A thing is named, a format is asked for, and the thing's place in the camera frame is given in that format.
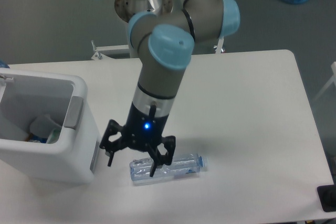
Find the white bin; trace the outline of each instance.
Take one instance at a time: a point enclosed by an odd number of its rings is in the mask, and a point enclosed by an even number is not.
[[[80,77],[0,69],[0,159],[31,177],[92,181],[100,136],[86,98]],[[62,125],[59,139],[26,142],[44,114]]]

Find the robotic arm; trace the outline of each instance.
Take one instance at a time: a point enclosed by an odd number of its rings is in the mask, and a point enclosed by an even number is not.
[[[194,43],[227,36],[239,27],[234,0],[181,1],[181,11],[162,16],[140,12],[129,21],[129,41],[143,66],[126,124],[110,120],[102,138],[100,148],[110,156],[108,166],[114,153],[126,147],[149,153],[154,161],[150,176],[157,166],[171,164],[176,138],[162,137],[162,132]],[[110,142],[118,132],[121,137]],[[167,150],[164,155],[157,148],[161,143]]]

